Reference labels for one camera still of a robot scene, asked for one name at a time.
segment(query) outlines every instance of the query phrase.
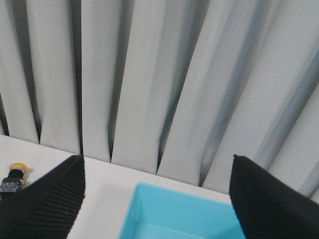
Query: light blue tray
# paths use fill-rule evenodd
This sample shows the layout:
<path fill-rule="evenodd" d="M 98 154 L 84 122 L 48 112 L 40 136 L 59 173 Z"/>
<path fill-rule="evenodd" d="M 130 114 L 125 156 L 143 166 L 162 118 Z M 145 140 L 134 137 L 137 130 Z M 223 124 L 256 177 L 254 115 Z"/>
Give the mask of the light blue tray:
<path fill-rule="evenodd" d="M 136 186 L 118 239 L 244 239 L 231 205 Z"/>

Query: white tabletop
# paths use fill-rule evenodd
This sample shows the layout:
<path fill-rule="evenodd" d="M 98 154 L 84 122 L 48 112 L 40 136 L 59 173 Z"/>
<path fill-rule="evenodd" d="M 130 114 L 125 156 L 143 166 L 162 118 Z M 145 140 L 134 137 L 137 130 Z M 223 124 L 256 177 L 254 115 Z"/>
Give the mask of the white tabletop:
<path fill-rule="evenodd" d="M 72 153 L 0 135 L 0 177 L 21 162 L 30 168 L 25 179 L 34 182 Z M 68 239 L 116 239 L 134 187 L 150 183 L 192 195 L 230 203 L 229 196 L 175 180 L 85 157 L 86 196 Z"/>

